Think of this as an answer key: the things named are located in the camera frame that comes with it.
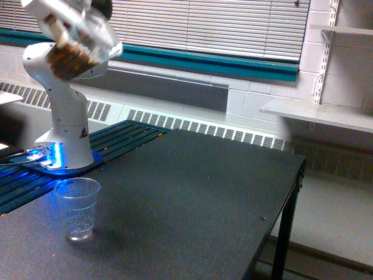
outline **window sill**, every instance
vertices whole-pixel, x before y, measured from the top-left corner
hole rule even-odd
[[[0,43],[27,46],[43,41],[51,40],[39,33],[0,29]],[[299,69],[298,64],[198,54],[139,45],[126,44],[123,49],[123,54],[118,57],[120,60],[166,68],[172,67],[196,72],[208,72],[216,75],[236,76],[238,78],[295,82]]]

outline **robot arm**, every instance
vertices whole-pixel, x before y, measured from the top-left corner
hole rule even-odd
[[[102,75],[108,60],[122,53],[122,43],[107,19],[91,4],[90,0],[22,0],[43,33],[56,41],[30,45],[23,54],[27,73],[44,86],[51,102],[52,128],[36,140],[36,145],[51,151],[47,160],[39,162],[49,170],[93,163],[87,100],[69,81]]]

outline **clear plastic cup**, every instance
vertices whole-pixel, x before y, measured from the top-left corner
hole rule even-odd
[[[80,241],[92,235],[100,189],[100,183],[89,178],[70,178],[55,186],[67,239]]]
[[[47,61],[55,76],[70,81],[89,69],[121,55],[123,45],[107,22],[94,8],[84,9],[76,3],[72,9],[76,18],[51,13],[39,20],[43,33],[56,41],[47,54]]]

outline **white shelf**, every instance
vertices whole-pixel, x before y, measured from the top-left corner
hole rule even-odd
[[[0,105],[21,100],[23,100],[23,98],[19,95],[0,90]]]
[[[343,34],[358,34],[358,35],[369,35],[373,36],[372,29],[360,29],[360,28],[351,28],[351,27],[340,27],[340,26],[327,26],[319,24],[311,24],[311,29],[318,29],[323,31],[333,31],[336,33]]]
[[[373,133],[373,113],[357,109],[316,105],[291,99],[275,99],[265,104],[260,111],[297,120]]]

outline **plastic cup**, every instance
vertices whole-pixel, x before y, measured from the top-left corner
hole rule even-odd
[[[70,178],[55,186],[54,191],[68,240],[80,241],[92,235],[95,205],[100,189],[100,183],[89,178]]]

